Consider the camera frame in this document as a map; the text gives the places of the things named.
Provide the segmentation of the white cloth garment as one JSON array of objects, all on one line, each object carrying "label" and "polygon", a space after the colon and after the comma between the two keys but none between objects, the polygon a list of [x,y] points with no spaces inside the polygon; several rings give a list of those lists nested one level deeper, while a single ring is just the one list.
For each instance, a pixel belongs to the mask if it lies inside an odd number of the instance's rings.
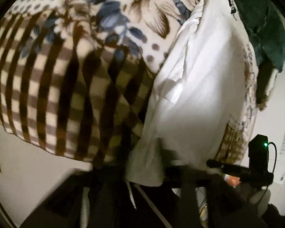
[{"label": "white cloth garment", "polygon": [[200,0],[154,80],[129,182],[159,187],[164,163],[206,170],[239,163],[254,113],[254,51],[231,0]]}]

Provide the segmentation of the dark green garment pile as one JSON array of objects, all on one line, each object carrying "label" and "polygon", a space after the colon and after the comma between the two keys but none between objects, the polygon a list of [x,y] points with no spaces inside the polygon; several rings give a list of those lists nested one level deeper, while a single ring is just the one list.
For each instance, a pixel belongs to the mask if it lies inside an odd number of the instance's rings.
[{"label": "dark green garment pile", "polygon": [[258,76],[256,103],[263,110],[285,63],[285,28],[270,0],[234,0],[254,48]]}]

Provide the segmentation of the floral fleece blanket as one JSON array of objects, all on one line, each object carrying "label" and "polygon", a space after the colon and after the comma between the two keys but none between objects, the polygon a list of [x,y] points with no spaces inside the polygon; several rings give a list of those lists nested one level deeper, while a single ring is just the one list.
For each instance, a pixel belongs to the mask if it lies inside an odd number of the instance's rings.
[{"label": "floral fleece blanket", "polygon": [[17,0],[0,21],[0,125],[93,165],[128,161],[200,0]]}]

